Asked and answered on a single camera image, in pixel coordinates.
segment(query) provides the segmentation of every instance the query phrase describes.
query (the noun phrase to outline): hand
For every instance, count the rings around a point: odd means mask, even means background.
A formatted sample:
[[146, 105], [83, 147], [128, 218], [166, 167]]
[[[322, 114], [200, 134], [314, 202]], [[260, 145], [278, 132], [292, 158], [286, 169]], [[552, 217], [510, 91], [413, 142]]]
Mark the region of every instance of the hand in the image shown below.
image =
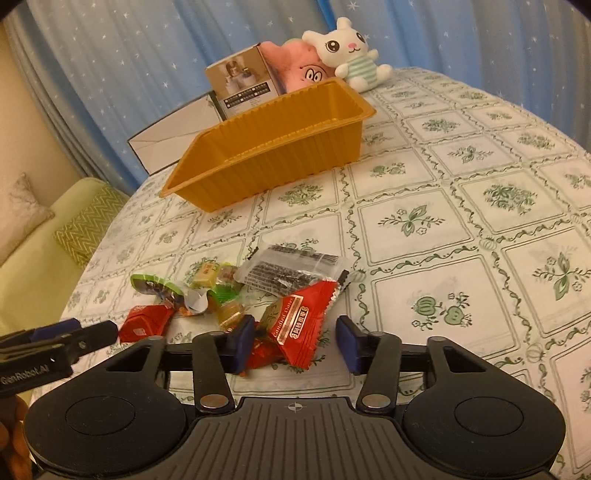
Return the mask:
[[15, 414], [17, 421], [14, 424], [14, 430], [9, 432], [0, 423], [0, 450], [15, 480], [32, 480], [33, 478], [33, 463], [29, 457], [29, 449], [22, 429], [22, 421], [25, 419], [27, 410], [28, 406], [25, 401], [17, 397]]

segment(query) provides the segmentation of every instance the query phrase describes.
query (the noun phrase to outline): clear plastic bag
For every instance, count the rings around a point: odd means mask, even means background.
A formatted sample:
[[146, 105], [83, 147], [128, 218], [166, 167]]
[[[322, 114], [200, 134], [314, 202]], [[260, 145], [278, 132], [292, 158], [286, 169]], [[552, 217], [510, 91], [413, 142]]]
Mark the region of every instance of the clear plastic bag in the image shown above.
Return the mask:
[[261, 244], [234, 275], [236, 281], [277, 297], [287, 297], [320, 280], [343, 284], [351, 261], [346, 257]]

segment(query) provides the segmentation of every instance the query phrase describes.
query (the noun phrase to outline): pillow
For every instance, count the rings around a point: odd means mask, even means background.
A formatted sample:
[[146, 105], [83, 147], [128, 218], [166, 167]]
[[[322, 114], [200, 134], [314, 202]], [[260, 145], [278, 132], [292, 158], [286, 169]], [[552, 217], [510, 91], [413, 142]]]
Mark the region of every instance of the pillow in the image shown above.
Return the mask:
[[53, 212], [41, 205], [24, 173], [0, 192], [0, 265]]
[[127, 198], [122, 193], [106, 185], [94, 196], [88, 207], [58, 228], [53, 238], [76, 265], [84, 268], [126, 202]]

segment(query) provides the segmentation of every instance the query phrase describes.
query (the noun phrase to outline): floral bedsheet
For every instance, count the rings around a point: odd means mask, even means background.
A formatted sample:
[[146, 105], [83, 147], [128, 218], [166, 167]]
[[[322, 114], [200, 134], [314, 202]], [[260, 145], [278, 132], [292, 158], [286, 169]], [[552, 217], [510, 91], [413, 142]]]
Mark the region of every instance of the floral bedsheet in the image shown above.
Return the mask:
[[[149, 178], [109, 229], [64, 318], [122, 323], [150, 300], [129, 276], [183, 281], [208, 259], [242, 262], [260, 240], [348, 255], [354, 283], [325, 323], [313, 365], [275, 364], [229, 376], [243, 395], [349, 395], [333, 336], [348, 314], [407, 343], [447, 336], [560, 407], [567, 436], [553, 471], [591, 478], [591, 155], [531, 113], [438, 73], [397, 71], [365, 95], [362, 158], [215, 213], [158, 198], [170, 169]], [[258, 295], [259, 316], [272, 298]], [[174, 319], [170, 342], [216, 329]], [[83, 358], [76, 374], [119, 352]], [[59, 385], [40, 388], [35, 397]], [[400, 401], [420, 393], [418, 375]], [[171, 391], [193, 401], [188, 374]]]

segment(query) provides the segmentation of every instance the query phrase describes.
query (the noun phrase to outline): plastic tray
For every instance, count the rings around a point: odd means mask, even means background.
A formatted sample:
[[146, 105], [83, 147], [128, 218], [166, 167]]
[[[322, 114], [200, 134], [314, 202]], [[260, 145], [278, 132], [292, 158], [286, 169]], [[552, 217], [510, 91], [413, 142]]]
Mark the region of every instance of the plastic tray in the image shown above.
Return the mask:
[[214, 212], [257, 193], [356, 161], [362, 121], [375, 109], [333, 78], [202, 132], [160, 196]]

